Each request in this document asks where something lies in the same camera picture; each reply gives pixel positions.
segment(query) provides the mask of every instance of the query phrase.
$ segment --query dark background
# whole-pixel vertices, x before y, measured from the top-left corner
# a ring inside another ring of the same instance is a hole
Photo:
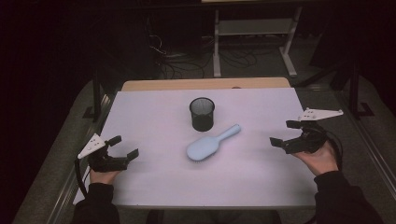
[[[91,7],[90,2],[82,3]],[[97,1],[94,7],[105,2]],[[128,1],[129,6],[137,4]],[[254,19],[268,15],[263,11],[229,10],[222,15]],[[323,34],[313,65],[326,68],[345,55],[352,57],[394,114],[395,12],[393,5],[378,1],[305,7],[298,27],[303,36]],[[289,13],[283,8],[276,15]],[[149,48],[148,18],[165,45],[198,50],[201,35],[213,35],[213,15],[210,10],[87,13],[67,1],[1,1],[0,74],[5,101],[0,222],[14,218],[69,108],[93,74],[109,93],[128,79],[158,77],[156,54]]]

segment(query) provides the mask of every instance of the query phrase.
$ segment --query table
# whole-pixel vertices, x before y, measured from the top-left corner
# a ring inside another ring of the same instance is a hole
[[[188,106],[199,96],[216,105],[215,125],[206,133],[191,127]],[[295,90],[282,77],[126,82],[102,137],[122,136],[109,155],[124,157],[139,147],[140,156],[116,179],[113,203],[139,208],[314,206],[314,176],[269,143],[270,136],[301,134],[286,128],[285,121],[302,112]],[[198,163],[188,160],[189,143],[235,123],[242,131],[224,140],[214,156]],[[81,199],[79,192],[74,203]]]

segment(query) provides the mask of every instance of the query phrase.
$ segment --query gray floor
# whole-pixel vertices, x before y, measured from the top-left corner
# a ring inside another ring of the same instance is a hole
[[[221,45],[222,77],[287,77],[290,84],[298,83],[320,71],[309,66],[318,38],[296,38],[290,50],[298,76],[290,78],[276,46],[283,39],[270,36],[262,39],[242,39],[241,42],[223,42]],[[170,58],[169,65],[163,67],[161,78],[211,78],[213,65],[211,54],[199,58]],[[396,119],[382,104],[375,88],[364,78],[360,84],[360,102],[367,103],[375,112],[373,117],[354,120],[348,113],[345,100],[348,87],[341,92],[329,90],[332,76],[327,76],[311,87],[297,89],[303,107],[340,109],[346,111],[342,117],[322,120],[320,124],[336,133],[345,149],[344,172],[349,181],[359,185],[367,200],[375,207],[384,221],[396,223],[396,201],[387,176],[381,175],[372,148],[378,151],[390,170],[396,170]],[[95,128],[90,119],[82,115],[92,106],[92,84],[87,83],[81,90],[69,116],[64,123],[51,151],[45,160],[33,186],[23,202],[14,223],[69,223],[73,216],[71,204],[77,190],[72,183],[73,192],[68,192],[64,183],[74,180],[73,161],[78,149],[87,141],[87,134]],[[121,223],[145,223],[148,210],[120,207]],[[282,223],[304,223],[314,214],[313,209],[281,210]]]

